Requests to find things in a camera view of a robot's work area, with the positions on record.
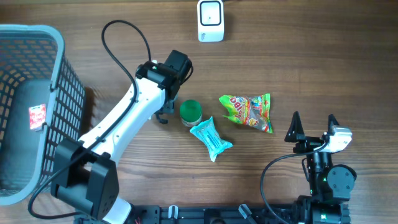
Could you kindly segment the colourful gummy candy bag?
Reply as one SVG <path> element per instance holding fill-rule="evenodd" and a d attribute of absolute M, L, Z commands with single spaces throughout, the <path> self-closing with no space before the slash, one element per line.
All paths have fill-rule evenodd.
<path fill-rule="evenodd" d="M 273 128 L 269 117 L 271 110 L 271 95 L 259 96 L 223 95 L 220 103 L 227 109 L 229 115 L 224 115 L 236 124 L 243 124 L 272 134 Z"/>

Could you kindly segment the green lid jar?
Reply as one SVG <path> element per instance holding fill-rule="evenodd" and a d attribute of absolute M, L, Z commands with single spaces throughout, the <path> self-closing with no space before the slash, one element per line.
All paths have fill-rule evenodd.
<path fill-rule="evenodd" d="M 184 101 L 180 106 L 180 117 L 185 126 L 196 126 L 202 119 L 201 104 L 195 100 Z"/>

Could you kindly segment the teal wet wipes pack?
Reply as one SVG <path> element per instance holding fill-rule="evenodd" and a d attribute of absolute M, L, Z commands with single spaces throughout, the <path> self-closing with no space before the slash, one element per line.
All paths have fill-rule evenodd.
<path fill-rule="evenodd" d="M 220 138 L 215 128 L 213 117 L 192 127 L 190 133 L 207 147 L 212 162 L 216 161 L 219 154 L 233 146 L 231 142 Z"/>

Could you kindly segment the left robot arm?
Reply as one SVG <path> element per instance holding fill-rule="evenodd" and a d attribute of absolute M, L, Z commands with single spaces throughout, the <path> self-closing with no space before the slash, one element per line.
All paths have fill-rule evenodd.
<path fill-rule="evenodd" d="M 79 215 L 106 223 L 132 222 L 136 209 L 119 196 L 119 160 L 152 115 L 173 113 L 177 93 L 192 71 L 192 61 L 177 50 L 164 63 L 140 65 L 129 91 L 94 129 L 79 140 L 65 138 L 58 144 L 51 195 Z"/>

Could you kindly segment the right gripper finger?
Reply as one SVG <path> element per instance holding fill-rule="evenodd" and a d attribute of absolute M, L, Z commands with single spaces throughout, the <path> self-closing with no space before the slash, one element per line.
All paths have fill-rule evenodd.
<path fill-rule="evenodd" d="M 285 142 L 300 142 L 305 140 L 305 133 L 302 127 L 299 112 L 293 113 L 292 121 L 284 138 Z"/>
<path fill-rule="evenodd" d="M 328 115 L 328 134 L 333 134 L 333 126 L 339 126 L 339 122 L 336 120 L 333 114 Z"/>

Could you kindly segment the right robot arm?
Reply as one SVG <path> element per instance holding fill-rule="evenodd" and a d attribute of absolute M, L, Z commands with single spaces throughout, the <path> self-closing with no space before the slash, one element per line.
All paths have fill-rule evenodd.
<path fill-rule="evenodd" d="M 291 209 L 291 223 L 351 223 L 348 201 L 356 172 L 347 165 L 332 163 L 331 156 L 344 150 L 352 140 L 350 128 L 341 126 L 333 114 L 322 137 L 306 136 L 296 111 L 285 141 L 295 144 L 294 154 L 304 154 L 302 167 L 310 186 L 309 196 L 299 196 Z"/>

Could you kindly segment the red tissue pack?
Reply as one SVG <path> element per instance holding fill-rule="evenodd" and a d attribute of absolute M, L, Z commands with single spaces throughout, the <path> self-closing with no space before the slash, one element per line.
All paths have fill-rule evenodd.
<path fill-rule="evenodd" d="M 46 105 L 41 104 L 29 108 L 29 127 L 31 130 L 38 130 L 45 123 Z"/>

